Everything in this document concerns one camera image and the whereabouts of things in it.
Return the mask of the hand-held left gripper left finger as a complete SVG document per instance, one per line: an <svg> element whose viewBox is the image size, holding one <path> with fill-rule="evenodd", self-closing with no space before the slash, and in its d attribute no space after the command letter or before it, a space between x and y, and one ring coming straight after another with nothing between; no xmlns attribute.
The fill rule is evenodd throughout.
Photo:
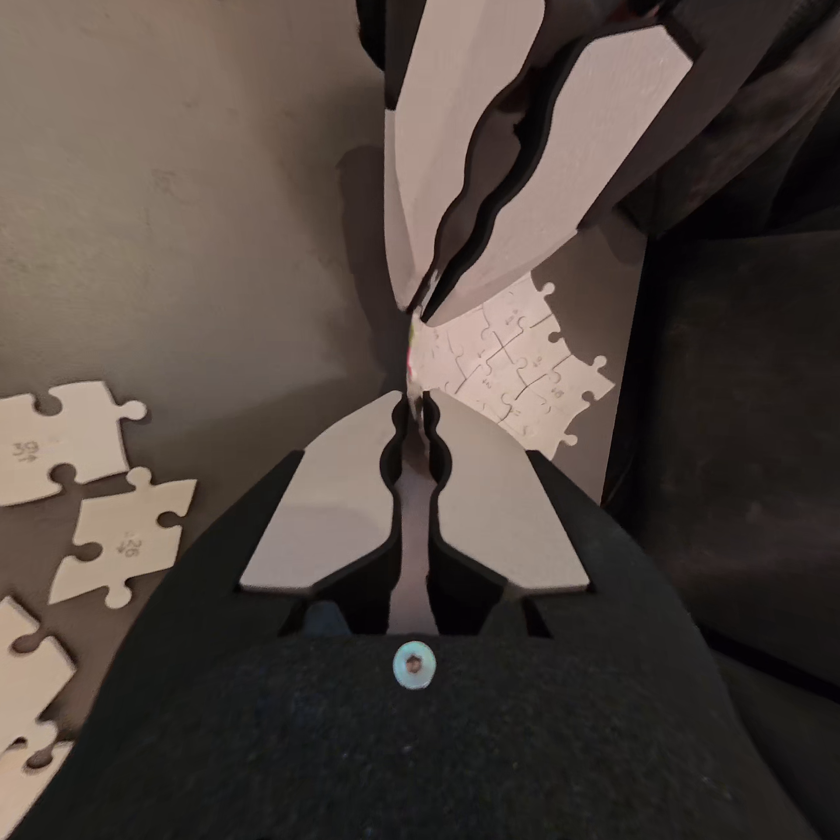
<svg viewBox="0 0 840 840"><path fill-rule="evenodd" d="M402 570L404 394L388 392L303 451L239 586L331 601L355 634L383 634Z"/></svg>

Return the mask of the person's dark trousers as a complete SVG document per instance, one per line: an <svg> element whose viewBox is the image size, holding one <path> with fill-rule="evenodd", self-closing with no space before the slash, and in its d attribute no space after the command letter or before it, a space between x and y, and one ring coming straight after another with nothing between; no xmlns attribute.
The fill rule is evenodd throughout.
<svg viewBox="0 0 840 840"><path fill-rule="evenodd" d="M838 702L838 229L650 246L605 501L714 648Z"/></svg>

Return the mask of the assembled curved puzzle ball section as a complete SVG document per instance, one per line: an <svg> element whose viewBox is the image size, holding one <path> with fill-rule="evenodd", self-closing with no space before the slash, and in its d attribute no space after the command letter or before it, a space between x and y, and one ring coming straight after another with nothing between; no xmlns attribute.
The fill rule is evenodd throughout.
<svg viewBox="0 0 840 840"><path fill-rule="evenodd" d="M553 291L528 273L436 327L415 312L408 391L447 393L548 459L575 446L573 421L616 384L603 373L605 356L585 362L572 353L547 302Z"/></svg>

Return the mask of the pile of white puzzle pieces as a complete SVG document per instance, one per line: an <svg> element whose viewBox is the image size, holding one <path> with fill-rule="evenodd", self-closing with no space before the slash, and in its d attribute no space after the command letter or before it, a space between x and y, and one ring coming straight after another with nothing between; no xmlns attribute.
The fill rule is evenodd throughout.
<svg viewBox="0 0 840 840"><path fill-rule="evenodd" d="M153 483L144 467L130 467L123 446L122 421L139 421L147 406L118 404L103 381L54 386L55 415L42 414L35 396L2 398L2 507L57 495L51 478L58 466L71 466L79 484L125 474L130 492L85 499L72 542L96 544L93 560L66 556L49 588L49 605L105 589L111 610L132 600L128 581L170 569L182 528L164 527L165 514L184 517L193 501L195 479ZM9 838L69 755L72 742L59 739L58 724L42 716L67 686L77 667L63 644L45 637L31 652L18 653L18 639L35 634L39 620L12 595L1 606L2 838Z"/></svg>

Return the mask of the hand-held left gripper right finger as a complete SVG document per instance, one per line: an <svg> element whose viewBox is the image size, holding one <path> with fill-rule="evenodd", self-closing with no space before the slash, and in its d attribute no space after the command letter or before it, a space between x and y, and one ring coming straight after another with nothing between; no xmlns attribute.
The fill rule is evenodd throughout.
<svg viewBox="0 0 840 840"><path fill-rule="evenodd" d="M478 634L500 603L590 587L528 450L442 391L423 394L423 429L435 481L427 593L441 634Z"/></svg>

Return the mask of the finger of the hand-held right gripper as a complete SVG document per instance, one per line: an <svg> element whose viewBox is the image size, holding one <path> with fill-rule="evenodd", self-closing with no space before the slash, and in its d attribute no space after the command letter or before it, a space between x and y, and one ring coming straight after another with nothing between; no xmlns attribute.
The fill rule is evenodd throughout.
<svg viewBox="0 0 840 840"><path fill-rule="evenodd" d="M479 205L422 322L483 302L575 236L692 64L666 26L612 26L553 59L517 126L518 156Z"/></svg>
<svg viewBox="0 0 840 840"><path fill-rule="evenodd" d="M395 106L385 111L385 252L404 311L434 266L438 232L463 192L469 144L519 75L543 1L429 1Z"/></svg>

